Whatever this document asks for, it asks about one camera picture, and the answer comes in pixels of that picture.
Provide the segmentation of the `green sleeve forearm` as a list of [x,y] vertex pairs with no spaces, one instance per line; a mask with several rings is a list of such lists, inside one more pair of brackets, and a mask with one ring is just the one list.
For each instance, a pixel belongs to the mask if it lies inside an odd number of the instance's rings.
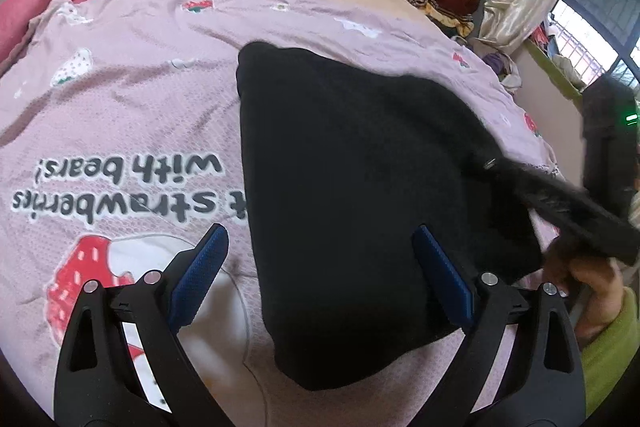
[[620,314],[582,350],[588,416],[611,393],[639,348],[636,294],[628,287],[624,291]]

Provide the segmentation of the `right hand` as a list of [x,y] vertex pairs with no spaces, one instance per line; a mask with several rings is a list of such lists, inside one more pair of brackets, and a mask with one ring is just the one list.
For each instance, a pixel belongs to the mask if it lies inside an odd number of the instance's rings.
[[614,258],[579,256],[577,246],[573,239],[553,239],[542,277],[573,300],[570,319],[578,345],[585,348],[620,315],[625,287]]

